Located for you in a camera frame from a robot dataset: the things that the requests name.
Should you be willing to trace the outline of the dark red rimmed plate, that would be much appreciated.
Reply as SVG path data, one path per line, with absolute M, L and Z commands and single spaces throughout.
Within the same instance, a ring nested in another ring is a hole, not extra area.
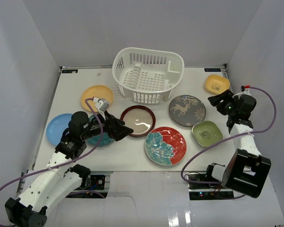
M 156 117 L 150 108 L 143 105 L 133 105 L 126 108 L 120 119 L 125 122 L 128 128 L 133 129 L 132 137 L 146 136 L 154 129 Z

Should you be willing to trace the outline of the grey deer pattern plate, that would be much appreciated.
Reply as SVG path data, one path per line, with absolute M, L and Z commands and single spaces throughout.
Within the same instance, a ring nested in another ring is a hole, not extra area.
M 169 115 L 184 127 L 193 127 L 206 117 L 206 108 L 201 100 L 191 95 L 175 97 L 169 104 Z

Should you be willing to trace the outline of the red teal floral plate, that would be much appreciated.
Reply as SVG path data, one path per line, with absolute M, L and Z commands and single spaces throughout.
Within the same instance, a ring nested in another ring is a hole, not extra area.
M 148 158 L 160 166 L 174 166 L 182 161 L 187 151 L 184 136 L 171 127 L 158 127 L 145 139 Z

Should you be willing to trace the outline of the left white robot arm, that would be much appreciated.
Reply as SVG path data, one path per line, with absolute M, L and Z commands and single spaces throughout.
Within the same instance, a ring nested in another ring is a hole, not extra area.
M 91 170 L 76 162 L 87 147 L 86 140 L 102 137 L 104 133 L 119 141 L 133 133 L 133 129 L 108 112 L 97 114 L 93 121 L 86 112 L 74 113 L 45 171 L 16 199 L 10 198 L 5 203 L 9 221 L 17 227 L 42 227 L 59 202 L 73 190 L 87 188 Z

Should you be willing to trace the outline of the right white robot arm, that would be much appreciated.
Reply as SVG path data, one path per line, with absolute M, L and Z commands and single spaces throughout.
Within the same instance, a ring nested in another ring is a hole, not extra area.
M 252 198 L 257 198 L 265 184 L 271 160 L 262 156 L 253 138 L 253 125 L 249 120 L 257 101 L 247 90 L 233 94 L 230 90 L 208 98 L 217 111 L 228 116 L 227 127 L 235 147 L 228 165 L 211 163 L 204 177 L 211 189 L 222 185 Z

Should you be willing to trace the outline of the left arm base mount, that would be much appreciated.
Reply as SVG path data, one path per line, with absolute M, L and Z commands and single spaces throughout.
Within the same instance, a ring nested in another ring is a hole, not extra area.
M 83 198 L 105 198 L 106 176 L 90 175 L 75 191 L 88 191 Z

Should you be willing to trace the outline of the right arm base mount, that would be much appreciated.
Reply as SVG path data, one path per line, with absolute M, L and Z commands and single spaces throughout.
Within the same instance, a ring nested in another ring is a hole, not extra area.
M 185 178 L 193 181 L 208 181 L 205 173 L 200 172 L 186 173 Z M 215 184 L 189 183 L 188 192 L 190 201 L 226 200 L 235 197 L 233 190 Z

